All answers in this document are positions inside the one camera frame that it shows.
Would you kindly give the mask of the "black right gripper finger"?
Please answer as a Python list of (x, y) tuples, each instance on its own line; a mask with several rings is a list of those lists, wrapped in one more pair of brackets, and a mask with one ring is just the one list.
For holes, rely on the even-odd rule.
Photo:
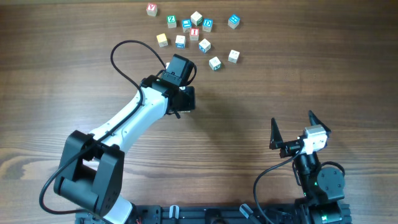
[(312, 126), (321, 125), (327, 134), (331, 134), (331, 129), (329, 127), (327, 127), (322, 121), (320, 121), (316, 117), (316, 115), (313, 113), (312, 110), (308, 111), (308, 118), (309, 118), (309, 122)]
[(283, 139), (280, 134), (277, 122), (275, 118), (271, 119), (271, 138), (270, 138), (270, 145), (282, 145)]

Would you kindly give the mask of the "red letter I block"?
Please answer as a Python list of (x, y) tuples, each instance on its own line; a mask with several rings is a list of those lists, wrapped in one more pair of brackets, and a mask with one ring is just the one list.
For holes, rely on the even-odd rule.
[(190, 29), (190, 40), (192, 40), (192, 41), (199, 40), (199, 29), (197, 29), (197, 28)]

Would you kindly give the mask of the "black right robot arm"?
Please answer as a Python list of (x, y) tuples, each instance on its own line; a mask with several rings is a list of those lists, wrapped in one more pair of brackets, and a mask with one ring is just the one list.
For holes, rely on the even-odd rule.
[(296, 140), (284, 141), (274, 118), (271, 119), (269, 147), (280, 151), (281, 158), (292, 163), (297, 184), (304, 197), (294, 204), (300, 223), (350, 223), (349, 206), (343, 205), (345, 170), (333, 161), (321, 163), (317, 152), (327, 147), (331, 129), (312, 111), (308, 112), (310, 126)]

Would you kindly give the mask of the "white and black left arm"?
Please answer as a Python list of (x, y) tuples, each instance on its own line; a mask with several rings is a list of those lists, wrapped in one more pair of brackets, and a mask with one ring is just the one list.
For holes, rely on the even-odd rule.
[(107, 123), (67, 137), (53, 191), (107, 223), (133, 223), (137, 208), (120, 195), (125, 155), (157, 120), (194, 107), (194, 87), (149, 76)]

